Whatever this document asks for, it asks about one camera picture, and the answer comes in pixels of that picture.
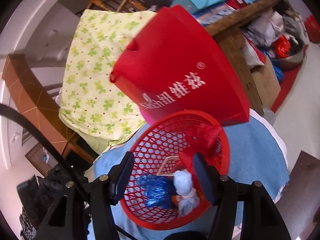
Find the light blue baby socks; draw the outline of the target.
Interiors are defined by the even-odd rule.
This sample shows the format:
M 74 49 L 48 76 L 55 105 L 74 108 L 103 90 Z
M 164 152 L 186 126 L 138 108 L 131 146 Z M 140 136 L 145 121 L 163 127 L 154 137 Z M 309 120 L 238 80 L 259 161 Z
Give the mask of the light blue baby socks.
M 175 171 L 173 183 L 176 189 L 177 206 L 180 216 L 186 216 L 200 204 L 200 198 L 193 187 L 193 178 L 187 170 Z

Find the blue plastic bag trash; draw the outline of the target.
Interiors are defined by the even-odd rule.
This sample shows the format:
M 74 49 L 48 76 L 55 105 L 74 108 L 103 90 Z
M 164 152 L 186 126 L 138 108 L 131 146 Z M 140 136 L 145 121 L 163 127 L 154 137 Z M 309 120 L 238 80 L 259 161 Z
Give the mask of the blue plastic bag trash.
M 172 196 L 176 195 L 172 177 L 142 174 L 136 178 L 135 184 L 144 191 L 146 207 L 176 208 L 176 205 L 171 200 Z

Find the red cloth scrap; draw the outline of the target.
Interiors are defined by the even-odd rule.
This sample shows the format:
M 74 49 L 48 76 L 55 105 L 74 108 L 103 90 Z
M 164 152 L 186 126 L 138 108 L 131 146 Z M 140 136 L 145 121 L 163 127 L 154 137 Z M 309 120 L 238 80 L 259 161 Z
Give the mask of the red cloth scrap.
M 221 135 L 223 128 L 217 125 L 201 124 L 191 128 L 185 135 L 188 146 L 179 153 L 183 167 L 195 176 L 193 156 L 195 153 L 202 155 L 210 166 L 221 166 Z

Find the red white cardboard box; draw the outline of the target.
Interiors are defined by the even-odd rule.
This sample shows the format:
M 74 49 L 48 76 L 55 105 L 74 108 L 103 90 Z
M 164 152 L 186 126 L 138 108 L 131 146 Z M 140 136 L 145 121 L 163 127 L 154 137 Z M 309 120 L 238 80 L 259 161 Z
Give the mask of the red white cardboard box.
M 173 173 L 175 172 L 176 167 L 178 166 L 179 163 L 180 163 L 179 156 L 165 157 L 156 175 L 173 177 L 174 176 Z

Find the black clothes pile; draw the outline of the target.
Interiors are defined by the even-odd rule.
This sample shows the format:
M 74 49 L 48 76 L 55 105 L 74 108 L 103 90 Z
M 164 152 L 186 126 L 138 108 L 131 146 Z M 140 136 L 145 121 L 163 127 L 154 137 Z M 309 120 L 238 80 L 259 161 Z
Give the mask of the black clothes pile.
M 33 188 L 33 199 L 36 204 L 36 213 L 42 221 L 53 204 L 55 197 L 65 187 L 66 183 L 71 181 L 69 174 L 61 167 L 55 165 L 46 177 L 36 176 L 36 184 Z

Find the light blue bed blanket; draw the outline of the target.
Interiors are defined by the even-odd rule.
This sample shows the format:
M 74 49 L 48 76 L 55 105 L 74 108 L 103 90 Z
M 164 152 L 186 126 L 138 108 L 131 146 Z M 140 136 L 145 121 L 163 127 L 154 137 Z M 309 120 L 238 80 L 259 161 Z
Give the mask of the light blue bed blanket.
M 258 114 L 249 122 L 223 128 L 230 148 L 228 176 L 236 182 L 251 184 L 259 180 L 277 202 L 289 182 L 287 149 L 274 128 Z M 149 230 L 135 224 L 120 204 L 111 207 L 115 223 L 136 239 L 164 239 L 176 232 L 197 231 L 208 234 L 216 213 L 211 207 L 193 222 L 173 230 Z

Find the red plastic mesh basket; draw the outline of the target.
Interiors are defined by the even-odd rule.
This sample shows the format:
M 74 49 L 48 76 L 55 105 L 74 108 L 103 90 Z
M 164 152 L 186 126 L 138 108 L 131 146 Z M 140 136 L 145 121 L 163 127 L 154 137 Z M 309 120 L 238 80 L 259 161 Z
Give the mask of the red plastic mesh basket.
M 192 157 L 200 152 L 205 161 L 222 175 L 229 170 L 229 143 L 220 123 L 201 111 L 180 111 L 154 123 L 137 139 L 131 148 L 135 163 L 120 201 L 126 215 L 135 224 L 151 230 L 171 230 L 187 225 L 210 207 L 200 184 L 193 184 L 200 203 L 191 213 L 181 216 L 177 206 L 168 209 L 147 207 L 145 190 L 137 184 L 142 175 L 173 177 L 177 170 L 194 174 Z

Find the green clover patterned quilt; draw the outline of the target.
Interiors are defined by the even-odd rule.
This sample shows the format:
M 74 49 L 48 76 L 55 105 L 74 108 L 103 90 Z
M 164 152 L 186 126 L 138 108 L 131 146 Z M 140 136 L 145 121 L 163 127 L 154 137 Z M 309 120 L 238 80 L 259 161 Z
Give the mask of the green clover patterned quilt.
M 101 154 L 128 141 L 145 123 L 110 74 L 126 46 L 155 16 L 85 10 L 68 53 L 59 118 Z

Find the wooden headboard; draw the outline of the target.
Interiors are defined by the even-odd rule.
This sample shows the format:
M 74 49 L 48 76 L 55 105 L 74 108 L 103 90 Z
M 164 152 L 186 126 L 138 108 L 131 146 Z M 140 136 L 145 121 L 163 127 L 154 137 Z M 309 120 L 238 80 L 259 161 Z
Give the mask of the wooden headboard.
M 64 157 L 76 153 L 89 164 L 98 157 L 78 144 L 80 135 L 59 118 L 59 106 L 33 74 L 23 54 L 7 56 L 2 78 L 18 111 L 26 117 Z

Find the brown cardboard box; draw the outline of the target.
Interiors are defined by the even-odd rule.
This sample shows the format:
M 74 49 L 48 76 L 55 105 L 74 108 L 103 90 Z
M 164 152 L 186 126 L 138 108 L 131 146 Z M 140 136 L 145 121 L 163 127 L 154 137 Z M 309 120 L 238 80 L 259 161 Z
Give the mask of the brown cardboard box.
M 251 72 L 264 108 L 271 109 L 281 88 L 270 59 L 267 57 L 264 66 L 257 66 Z

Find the red gift bag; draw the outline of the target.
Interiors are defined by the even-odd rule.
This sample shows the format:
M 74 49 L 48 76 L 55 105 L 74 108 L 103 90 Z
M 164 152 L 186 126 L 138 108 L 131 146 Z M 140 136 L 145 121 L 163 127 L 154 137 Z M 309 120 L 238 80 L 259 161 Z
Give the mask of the red gift bag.
M 149 124 L 197 110 L 221 125 L 249 120 L 249 101 L 227 57 L 181 6 L 163 7 L 129 43 L 110 81 Z

